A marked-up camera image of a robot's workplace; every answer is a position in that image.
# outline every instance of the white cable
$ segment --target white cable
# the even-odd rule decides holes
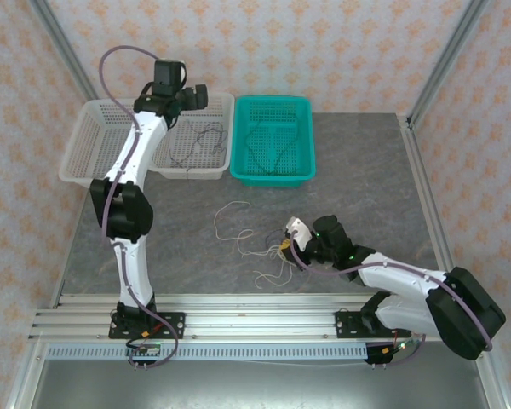
[[[308,368],[340,368],[344,366],[367,366],[365,362],[359,362],[359,360],[353,360],[351,363],[344,364],[329,364],[329,365],[313,365],[313,364],[294,364],[292,362],[271,362],[268,360],[227,360],[227,362],[243,362],[245,364],[263,364],[263,365],[277,365],[277,366],[302,366]]]
[[[225,210],[225,209],[226,209],[227,207],[229,207],[230,205],[233,205],[233,204],[236,204],[236,203],[238,203],[238,204],[242,204],[242,205],[248,205],[248,206],[251,206],[251,203],[250,203],[250,202],[244,202],[244,201],[241,201],[241,200],[234,200],[233,202],[229,202],[229,203],[227,203],[225,206],[223,206],[221,209],[219,209],[219,210],[215,213],[215,215],[214,215],[214,229],[215,229],[215,237],[216,237],[218,240],[221,240],[221,241],[229,241],[229,240],[247,239],[247,238],[249,238],[249,237],[251,237],[251,236],[253,236],[253,235],[254,235],[254,231],[253,231],[253,230],[251,230],[251,229],[249,229],[249,228],[247,228],[247,229],[243,230],[242,232],[248,232],[248,231],[249,231],[249,232],[250,232],[250,234],[249,234],[249,235],[247,235],[247,236],[245,236],[245,237],[243,237],[243,238],[240,238],[240,234],[241,234],[242,232],[240,232],[240,234],[239,234],[237,237],[230,237],[230,238],[228,238],[228,239],[224,239],[224,238],[222,238],[222,237],[220,237],[220,236],[219,236],[219,234],[218,234],[218,227],[217,227],[217,225],[215,224],[215,220],[217,219],[218,215],[220,214],[220,212],[221,212],[222,210]]]
[[[218,240],[221,240],[221,241],[230,241],[230,240],[237,240],[237,250],[238,252],[241,254],[242,257],[244,256],[270,256],[271,260],[276,258],[276,256],[278,256],[280,258],[280,260],[282,260],[282,266],[280,268],[280,274],[279,275],[272,275],[272,274],[264,274],[262,273],[261,271],[254,271],[253,273],[258,273],[259,275],[257,277],[255,277],[254,279],[254,284],[255,284],[255,287],[259,290],[263,290],[263,288],[261,286],[259,286],[257,284],[257,281],[261,278],[264,278],[266,279],[269,283],[271,283],[272,285],[276,286],[276,287],[282,287],[288,283],[291,282],[291,279],[293,278],[293,270],[291,268],[291,266],[294,266],[294,264],[292,264],[291,262],[289,262],[288,260],[286,260],[284,254],[282,254],[282,251],[280,250],[280,246],[279,245],[272,245],[271,247],[269,247],[268,249],[266,249],[265,251],[242,251],[242,249],[240,248],[240,240],[244,240],[244,239],[247,239],[249,237],[252,237],[254,235],[254,230],[252,230],[251,228],[245,228],[244,230],[242,230],[237,237],[228,237],[228,238],[225,238],[225,237],[220,237],[220,235],[218,234],[218,226],[217,226],[217,218],[218,218],[218,215],[220,214],[220,212],[222,212],[223,210],[225,210],[227,207],[229,207],[230,205],[235,205],[235,204],[239,204],[239,205],[248,205],[248,206],[251,206],[251,203],[250,202],[245,202],[243,200],[234,200],[232,202],[229,202],[227,203],[225,206],[223,206],[221,209],[219,209],[215,215],[214,215],[214,230],[215,230],[215,237],[218,239]],[[290,277],[288,278],[287,281],[285,281],[284,283],[282,284],[277,284],[275,283],[274,281],[272,281],[271,279],[281,279],[282,278],[282,273],[284,272],[284,264],[285,263],[288,263],[289,265],[289,268],[290,268]]]
[[[214,230],[215,230],[215,237],[218,239],[218,240],[221,240],[221,241],[230,241],[230,240],[237,240],[237,250],[238,252],[242,255],[242,256],[268,256],[269,253],[277,250],[279,248],[279,246],[277,245],[274,245],[270,248],[268,248],[266,251],[242,251],[240,249],[240,240],[244,240],[244,239],[248,239],[250,237],[252,237],[254,235],[254,230],[252,230],[251,228],[245,228],[244,230],[242,230],[237,237],[228,237],[228,238],[224,238],[224,237],[220,237],[220,235],[218,234],[218,226],[217,226],[217,218],[218,218],[218,215],[220,214],[220,212],[222,210],[225,210],[227,207],[229,207],[230,205],[234,205],[234,204],[240,204],[240,205],[248,205],[248,206],[251,206],[251,203],[250,202],[244,202],[242,200],[234,200],[233,202],[229,202],[227,203],[225,206],[223,206],[221,209],[219,209],[215,215],[214,215]]]
[[[263,290],[263,287],[260,287],[258,284],[257,284],[257,280],[258,279],[261,279],[261,278],[265,278],[269,283],[271,283],[272,285],[274,285],[275,287],[282,287],[286,284],[288,284],[291,279],[293,278],[293,270],[291,269],[291,264],[289,264],[290,266],[290,277],[288,278],[287,281],[285,281],[284,283],[282,284],[277,284],[275,283],[274,281],[271,280],[272,279],[280,279],[282,277],[282,273],[284,271],[284,264],[286,262],[284,260],[282,260],[282,267],[280,268],[280,274],[279,275],[272,275],[272,274],[264,274],[262,273],[261,271],[257,271],[257,270],[254,270],[252,273],[258,273],[259,275],[257,277],[255,277],[254,279],[254,284],[255,284],[255,287],[257,287],[259,290]]]

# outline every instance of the wall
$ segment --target wall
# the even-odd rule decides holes
[[[511,0],[491,2],[416,136],[456,263],[508,316],[511,382]]]
[[[189,83],[234,95],[305,95],[316,112],[411,113],[469,0],[52,0],[93,84],[100,56],[126,43],[183,59]],[[106,67],[137,96],[147,57]]]
[[[58,163],[83,101],[25,0],[0,0],[0,408],[47,307],[83,189]]]

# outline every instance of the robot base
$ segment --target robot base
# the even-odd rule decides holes
[[[166,320],[176,329],[178,339],[184,337],[186,326],[185,313],[158,313],[156,311],[154,298],[146,306],[153,313]],[[112,323],[108,337],[111,339],[139,339],[143,338],[142,333],[152,333],[159,325],[159,321],[146,314],[139,308],[127,307],[122,302],[118,303],[118,309],[112,314]],[[169,328],[162,325],[158,331],[152,335],[152,339],[174,339],[174,335]]]
[[[394,338],[398,332],[399,338],[411,337],[407,330],[390,330],[385,326],[368,328],[362,321],[362,313],[355,311],[338,311],[335,313],[335,328],[337,338]]]

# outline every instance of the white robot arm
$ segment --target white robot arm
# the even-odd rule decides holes
[[[108,171],[105,179],[113,181],[117,174],[120,174],[119,185],[132,183],[140,187],[142,191],[144,180],[146,179],[147,169],[152,161],[152,155],[155,152],[159,142],[164,138],[167,132],[167,124],[163,117],[157,116],[153,112],[140,112],[135,115],[140,125],[141,132],[136,143],[136,128],[132,125],[127,141],[123,150],[118,156],[118,160]],[[121,164],[128,159],[124,170]],[[153,288],[147,277],[146,263],[146,234],[142,234],[135,242],[131,239],[115,237],[110,239],[113,249],[116,253],[118,266],[121,266],[122,249],[126,251],[126,263],[128,281],[139,302],[147,305],[153,297]],[[121,292],[119,301],[125,306],[137,308],[133,297],[129,294],[127,285],[124,282],[123,275],[119,275],[121,281]]]
[[[154,68],[154,81],[135,101],[133,125],[116,163],[104,179],[94,179],[89,189],[97,220],[115,251],[121,282],[110,337],[139,337],[145,331],[153,331],[156,320],[169,326],[167,321],[158,320],[161,314],[156,311],[147,275],[146,236],[152,226],[153,210],[142,189],[152,155],[181,111],[208,105],[205,85],[183,88],[183,62],[156,60]]]
[[[320,217],[312,232],[292,217],[285,233],[293,245],[282,252],[300,268],[382,290],[359,312],[337,313],[346,318],[337,331],[341,337],[386,337],[391,330],[405,329],[441,337],[453,352],[475,360],[505,323],[502,310],[464,268],[418,268],[353,245],[335,216]],[[332,262],[340,271],[316,270],[308,266],[311,260]]]

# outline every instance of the black mounting plate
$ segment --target black mounting plate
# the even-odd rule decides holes
[[[186,313],[156,313],[159,317],[165,319],[173,328],[176,329],[178,339],[184,337],[184,330],[186,328]],[[112,314],[112,323],[110,324],[110,331],[108,337],[111,339],[138,339],[141,338],[141,333],[144,331],[151,332],[145,323],[130,320],[129,322],[119,320],[118,313]],[[152,336],[152,339],[174,339],[170,330],[163,326],[159,332]]]
[[[385,326],[371,332],[362,322],[359,311],[337,311],[335,313],[335,329],[337,338],[394,338],[398,332],[399,338],[411,337],[407,330],[389,330]]]

